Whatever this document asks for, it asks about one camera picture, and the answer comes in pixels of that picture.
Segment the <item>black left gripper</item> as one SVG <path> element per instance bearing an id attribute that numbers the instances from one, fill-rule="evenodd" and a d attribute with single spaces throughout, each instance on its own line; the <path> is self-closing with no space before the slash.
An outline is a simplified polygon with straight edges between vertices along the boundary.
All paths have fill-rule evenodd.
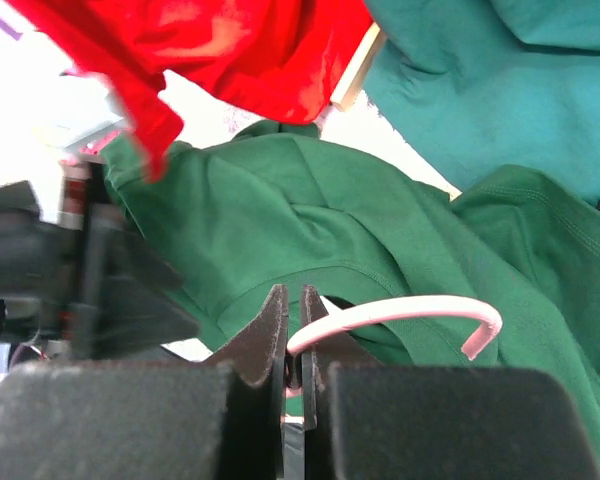
<path id="1" fill-rule="evenodd" d="M 33 187 L 0 187 L 0 343 L 72 359 L 122 358 L 198 335 L 167 295 L 181 276 L 115 205 L 100 159 L 63 168 L 59 218 Z"/>

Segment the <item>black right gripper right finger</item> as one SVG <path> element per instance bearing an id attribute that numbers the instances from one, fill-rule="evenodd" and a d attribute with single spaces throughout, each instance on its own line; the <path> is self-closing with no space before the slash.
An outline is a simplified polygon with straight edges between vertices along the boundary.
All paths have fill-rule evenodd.
<path id="1" fill-rule="evenodd" d="M 381 364 L 351 331 L 299 356 L 309 479 L 598 479 L 564 388 L 535 370 Z"/>

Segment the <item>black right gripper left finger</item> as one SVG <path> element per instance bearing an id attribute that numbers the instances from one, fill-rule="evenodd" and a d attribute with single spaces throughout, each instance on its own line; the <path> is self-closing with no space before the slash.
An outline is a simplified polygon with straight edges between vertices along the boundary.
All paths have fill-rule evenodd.
<path id="1" fill-rule="evenodd" d="M 0 479 L 277 479 L 288 294 L 202 362 L 28 362 L 0 384 Z"/>

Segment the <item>pink wire hanger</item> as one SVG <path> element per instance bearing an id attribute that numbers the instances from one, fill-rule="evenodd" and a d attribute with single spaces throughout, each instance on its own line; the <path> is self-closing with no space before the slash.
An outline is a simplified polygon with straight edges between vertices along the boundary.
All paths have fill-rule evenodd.
<path id="1" fill-rule="evenodd" d="M 503 327 L 501 314 L 488 303 L 454 295 L 397 297 L 364 303 L 345 310 L 325 312 L 316 319 L 311 308 L 324 307 L 322 297 L 311 290 L 302 301 L 303 326 L 287 342 L 287 354 L 294 362 L 319 342 L 359 328 L 393 321 L 453 317 L 475 320 L 479 326 L 461 346 L 468 360 L 476 357 L 499 335 Z"/>

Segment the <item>green t shirt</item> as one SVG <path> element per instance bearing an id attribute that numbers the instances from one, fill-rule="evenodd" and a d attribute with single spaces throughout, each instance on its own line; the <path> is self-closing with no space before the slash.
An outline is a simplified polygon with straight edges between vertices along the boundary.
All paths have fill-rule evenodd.
<path id="1" fill-rule="evenodd" d="M 101 151 L 125 216 L 183 277 L 171 297 L 217 350 L 289 290 L 339 305 L 458 295 L 493 305 L 486 367 L 533 368 L 575 401 L 600 465 L 600 212 L 550 177 L 504 166 L 457 198 L 315 127 L 256 123 L 206 149 L 175 142 L 157 182 L 132 138 Z"/>

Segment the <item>red t shirt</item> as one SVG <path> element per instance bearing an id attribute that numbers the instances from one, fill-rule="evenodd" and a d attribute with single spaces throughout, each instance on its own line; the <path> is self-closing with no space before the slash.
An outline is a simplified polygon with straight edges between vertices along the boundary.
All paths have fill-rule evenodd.
<path id="1" fill-rule="evenodd" d="M 372 23 L 361 1 L 21 0 L 14 8 L 80 72 L 107 79 L 154 180 L 184 126 L 160 98 L 166 72 L 232 106 L 307 124 Z"/>

